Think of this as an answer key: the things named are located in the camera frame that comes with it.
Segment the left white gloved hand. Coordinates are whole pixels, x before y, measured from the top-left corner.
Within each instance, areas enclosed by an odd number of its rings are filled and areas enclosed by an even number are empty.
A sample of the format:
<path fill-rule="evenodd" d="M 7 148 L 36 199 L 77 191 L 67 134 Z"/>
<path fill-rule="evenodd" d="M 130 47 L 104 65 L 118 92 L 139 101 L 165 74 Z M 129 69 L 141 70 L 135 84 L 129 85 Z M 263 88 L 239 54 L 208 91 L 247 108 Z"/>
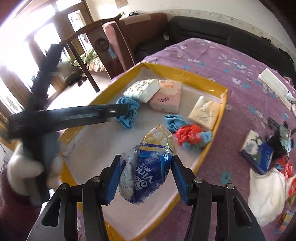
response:
<path fill-rule="evenodd" d="M 47 188 L 57 189 L 59 186 L 59 175 L 62 170 L 63 160 L 57 155 L 51 162 L 50 172 L 47 176 Z M 7 177 L 11 188 L 22 196 L 30 197 L 28 180 L 33 180 L 44 171 L 44 167 L 38 161 L 25 156 L 23 144 L 20 143 L 12 154 L 7 166 Z"/>

